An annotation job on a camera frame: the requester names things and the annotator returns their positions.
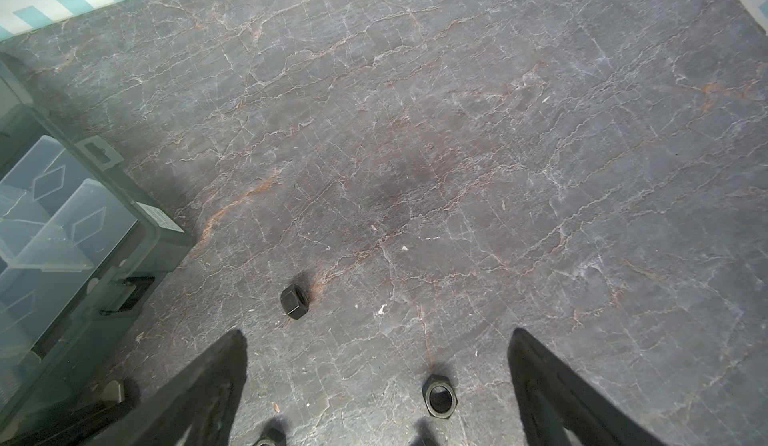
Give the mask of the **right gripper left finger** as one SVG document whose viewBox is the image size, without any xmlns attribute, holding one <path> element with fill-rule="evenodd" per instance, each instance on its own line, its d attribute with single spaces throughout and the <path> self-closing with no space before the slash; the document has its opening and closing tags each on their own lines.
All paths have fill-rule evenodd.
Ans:
<svg viewBox="0 0 768 446">
<path fill-rule="evenodd" d="M 247 379 L 247 339 L 232 329 L 91 445 L 227 445 Z"/>
</svg>

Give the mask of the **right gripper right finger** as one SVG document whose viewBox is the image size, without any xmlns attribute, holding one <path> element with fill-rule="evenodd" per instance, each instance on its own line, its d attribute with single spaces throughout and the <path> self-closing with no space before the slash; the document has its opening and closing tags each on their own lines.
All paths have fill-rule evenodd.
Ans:
<svg viewBox="0 0 768 446">
<path fill-rule="evenodd" d="M 508 363 L 529 445 L 660 445 L 532 334 L 516 328 Z"/>
</svg>

